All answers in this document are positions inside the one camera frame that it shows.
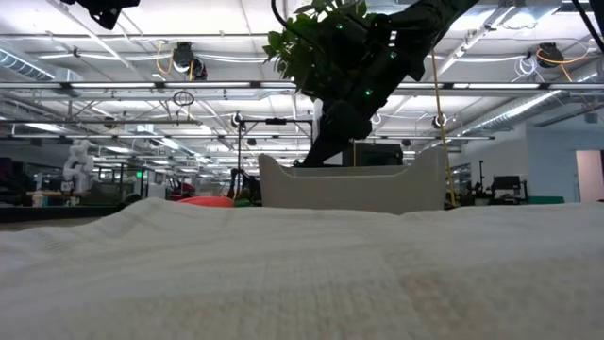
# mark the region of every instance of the green plant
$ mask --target green plant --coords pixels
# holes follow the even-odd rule
[[[300,39],[291,30],[284,29],[281,33],[271,31],[268,33],[269,44],[262,48],[268,55],[265,63],[274,60],[281,78],[292,79],[297,91],[321,97],[328,77],[336,77],[342,72],[326,58],[325,51],[317,48],[323,23],[329,21],[330,16],[342,14],[356,15],[369,23],[376,14],[367,13],[364,0],[346,5],[342,0],[313,0],[294,14],[295,17],[288,19],[288,26],[313,41],[313,44]]]

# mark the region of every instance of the cable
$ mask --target cable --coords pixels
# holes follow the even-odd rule
[[[568,74],[568,71],[566,71],[566,67],[564,67],[564,65],[560,65],[560,67],[562,68],[562,71],[564,72],[564,75],[566,76],[568,81],[573,82],[573,78],[570,77],[570,75]]]
[[[441,94],[439,92],[438,86],[438,73],[436,72],[436,58],[434,58],[434,49],[432,49],[432,71],[434,74],[434,89],[436,90],[436,109],[438,110],[438,119],[439,122],[443,122],[445,119],[443,117],[443,112],[441,111]],[[451,164],[449,162],[449,148],[446,144],[445,138],[445,124],[440,124],[441,128],[441,141],[443,142],[443,148],[445,149],[446,154],[446,176],[449,179],[449,193],[451,194],[451,204],[453,207],[456,207],[455,203],[455,187],[453,183],[453,176],[451,175]]]
[[[546,59],[546,58],[542,57],[540,54],[542,51],[543,51],[543,49],[541,49],[541,48],[537,50],[537,57],[540,60],[547,61],[549,63],[553,63],[553,64],[557,64],[557,65],[567,65],[567,64],[571,64],[573,62],[577,62],[579,60],[584,60],[587,57],[587,55],[589,54],[589,49],[588,49],[587,51],[585,51],[584,55],[582,55],[581,57],[578,57],[576,59],[567,60],[567,61],[555,61],[555,60],[550,60],[550,59]]]
[[[158,57],[161,54],[161,46],[163,45],[163,42],[159,42],[159,48],[158,48]],[[174,53],[170,54],[170,67],[168,68],[168,71],[165,71],[164,69],[161,68],[161,65],[159,65],[159,58],[156,59],[156,65],[158,66],[158,70],[160,72],[162,72],[165,75],[170,74],[170,72],[172,72],[172,64],[174,62]]]
[[[575,8],[577,8],[577,11],[581,16],[583,23],[585,23],[585,25],[587,26],[587,30],[589,30],[589,33],[592,35],[592,37],[594,37],[594,40],[596,41],[597,46],[600,48],[600,51],[604,52],[604,42],[600,39],[599,35],[597,34],[596,29],[594,28],[592,22],[589,20],[589,17],[585,13],[585,9],[583,9],[583,6],[579,3],[579,0],[572,1],[573,5],[575,5]]]

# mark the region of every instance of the white robot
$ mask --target white robot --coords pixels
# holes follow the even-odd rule
[[[75,140],[69,147],[69,159],[63,166],[61,191],[70,194],[82,194],[90,190],[90,175],[94,170],[94,158],[88,155],[89,141]]]

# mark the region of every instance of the fluorescent light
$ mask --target fluorescent light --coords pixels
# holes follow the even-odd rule
[[[604,84],[551,84],[549,86],[551,90],[602,90]]]
[[[167,88],[177,89],[222,89],[222,88],[248,88],[251,86],[249,81],[229,81],[229,82],[212,82],[212,81],[180,81],[165,83]]]
[[[207,158],[205,158],[205,157],[197,157],[197,161],[198,161],[198,162],[202,162],[202,163],[204,163],[204,164],[211,163],[211,160],[209,160],[209,159],[207,159]]]
[[[516,83],[502,83],[502,84],[488,84],[488,83],[476,83],[470,84],[469,88],[472,90],[492,90],[492,89],[537,89],[541,84],[516,84]]]
[[[295,84],[292,82],[262,82],[260,84],[263,88],[279,88],[279,89],[295,89]]]
[[[211,128],[209,128],[207,125],[200,125],[199,129],[201,130],[202,134],[211,134]]]
[[[174,149],[174,150],[179,150],[179,149],[180,149],[180,146],[178,146],[178,144],[177,144],[175,141],[171,140],[171,139],[168,139],[168,138],[162,138],[162,139],[160,140],[160,142],[161,142],[163,145],[166,145],[166,146],[168,146],[168,147],[170,147],[170,148],[172,148],[172,149]]]
[[[71,83],[74,89],[153,89],[154,83]]]
[[[438,84],[438,88],[442,88],[443,84]],[[434,89],[434,84],[432,83],[412,83],[412,82],[402,82],[397,86],[398,89]]]
[[[494,137],[490,136],[476,136],[476,137],[449,137],[447,142],[450,141],[489,141],[494,139]]]
[[[28,127],[39,128],[39,129],[43,129],[45,131],[50,131],[50,132],[62,132],[62,130],[59,127],[52,126],[50,124],[32,123],[32,124],[26,124],[26,125]]]
[[[67,135],[65,138],[69,139],[111,139],[111,135]]]
[[[30,134],[30,135],[11,135],[12,138],[39,138],[39,139],[58,139],[60,136],[58,135],[42,135],[42,134]]]
[[[129,153],[130,149],[125,148],[125,147],[119,147],[119,146],[103,146],[105,147],[107,150],[111,150],[113,152],[119,152],[119,153]]]
[[[151,75],[153,77],[158,77],[159,79],[161,79],[161,81],[166,81],[166,78],[164,78],[163,76],[161,76],[160,74],[153,74]]]
[[[242,154],[287,154],[302,155],[309,153],[308,150],[242,150]]]
[[[0,83],[0,89],[60,89],[60,84],[52,82]]]

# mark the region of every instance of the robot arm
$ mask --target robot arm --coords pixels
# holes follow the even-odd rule
[[[88,148],[91,143],[89,141],[75,140],[74,145],[69,148],[69,158],[63,165],[63,183],[61,189],[63,191],[71,191],[75,193],[83,193],[89,189],[89,174],[94,169],[94,160],[92,156],[88,156]]]
[[[303,166],[320,166],[349,147],[350,140],[365,139],[372,131],[371,117],[406,76],[421,79],[430,50],[477,2],[420,0],[404,11],[380,14],[370,25],[351,14],[328,16],[315,44],[344,76],[318,75],[327,85],[321,93],[306,93],[324,102],[325,114]]]

